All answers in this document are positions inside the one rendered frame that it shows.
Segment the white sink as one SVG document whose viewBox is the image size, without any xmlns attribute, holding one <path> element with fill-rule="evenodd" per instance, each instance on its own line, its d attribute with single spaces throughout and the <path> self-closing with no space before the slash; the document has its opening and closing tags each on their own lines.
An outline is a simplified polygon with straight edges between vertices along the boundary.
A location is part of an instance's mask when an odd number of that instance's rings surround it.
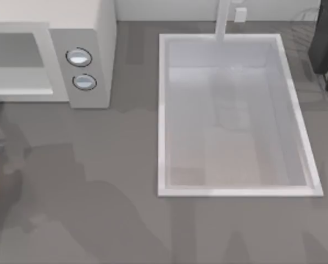
<svg viewBox="0 0 328 264">
<path fill-rule="evenodd" d="M 158 196 L 323 196 L 279 34 L 161 34 L 158 92 Z"/>
</svg>

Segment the small round microwave knob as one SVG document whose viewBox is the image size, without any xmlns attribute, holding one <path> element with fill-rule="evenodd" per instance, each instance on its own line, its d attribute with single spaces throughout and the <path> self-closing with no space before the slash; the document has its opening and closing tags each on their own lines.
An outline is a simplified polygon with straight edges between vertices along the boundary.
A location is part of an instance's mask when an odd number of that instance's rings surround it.
<svg viewBox="0 0 328 264">
<path fill-rule="evenodd" d="M 97 86 L 97 80 L 89 74 L 74 76 L 72 82 L 81 91 L 91 91 Z"/>
</svg>

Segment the pale microwave oven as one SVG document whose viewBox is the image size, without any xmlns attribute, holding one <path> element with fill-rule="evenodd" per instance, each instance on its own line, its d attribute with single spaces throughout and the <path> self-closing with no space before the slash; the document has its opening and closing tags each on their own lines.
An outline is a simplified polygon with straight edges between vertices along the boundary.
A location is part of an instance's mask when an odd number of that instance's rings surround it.
<svg viewBox="0 0 328 264">
<path fill-rule="evenodd" d="M 0 22 L 46 23 L 51 43 L 48 73 L 50 96 L 0 96 L 0 102 L 65 102 L 74 109 L 106 109 L 110 104 L 116 49 L 114 0 L 0 0 Z M 75 67 L 65 57 L 69 50 L 84 48 L 92 63 Z M 97 86 L 81 91 L 74 76 L 92 75 Z"/>
</svg>

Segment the large round microwave knob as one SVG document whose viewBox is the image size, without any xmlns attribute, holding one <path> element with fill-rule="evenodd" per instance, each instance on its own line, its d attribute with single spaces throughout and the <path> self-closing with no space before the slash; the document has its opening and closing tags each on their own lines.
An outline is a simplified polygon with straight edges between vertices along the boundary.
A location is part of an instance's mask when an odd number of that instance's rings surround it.
<svg viewBox="0 0 328 264">
<path fill-rule="evenodd" d="M 69 50 L 65 54 L 66 60 L 75 67 L 86 67 L 92 63 L 92 54 L 81 47 Z"/>
</svg>

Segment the tall white tap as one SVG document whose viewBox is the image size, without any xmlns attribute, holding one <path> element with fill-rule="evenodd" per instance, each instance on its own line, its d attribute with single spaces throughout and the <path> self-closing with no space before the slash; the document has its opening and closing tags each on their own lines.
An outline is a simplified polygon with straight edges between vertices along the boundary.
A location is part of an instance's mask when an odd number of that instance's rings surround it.
<svg viewBox="0 0 328 264">
<path fill-rule="evenodd" d="M 216 13 L 215 37 L 218 42 L 223 42 L 231 0 L 219 0 Z"/>
</svg>

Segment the pale microwave door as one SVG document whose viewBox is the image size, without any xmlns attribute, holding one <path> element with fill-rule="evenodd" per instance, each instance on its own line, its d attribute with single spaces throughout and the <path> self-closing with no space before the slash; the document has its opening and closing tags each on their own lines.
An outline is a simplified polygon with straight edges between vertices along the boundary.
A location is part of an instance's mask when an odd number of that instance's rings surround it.
<svg viewBox="0 0 328 264">
<path fill-rule="evenodd" d="M 0 22 L 0 96 L 50 96 L 46 23 Z"/>
</svg>

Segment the white wall socket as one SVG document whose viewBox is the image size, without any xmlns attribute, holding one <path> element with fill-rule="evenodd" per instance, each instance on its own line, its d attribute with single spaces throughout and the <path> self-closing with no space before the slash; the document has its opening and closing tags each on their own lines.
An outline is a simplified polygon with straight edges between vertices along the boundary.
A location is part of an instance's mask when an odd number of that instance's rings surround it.
<svg viewBox="0 0 328 264">
<path fill-rule="evenodd" d="M 235 9 L 235 17 L 234 22 L 235 23 L 245 23 L 247 20 L 247 8 L 246 7 L 237 7 Z"/>
</svg>

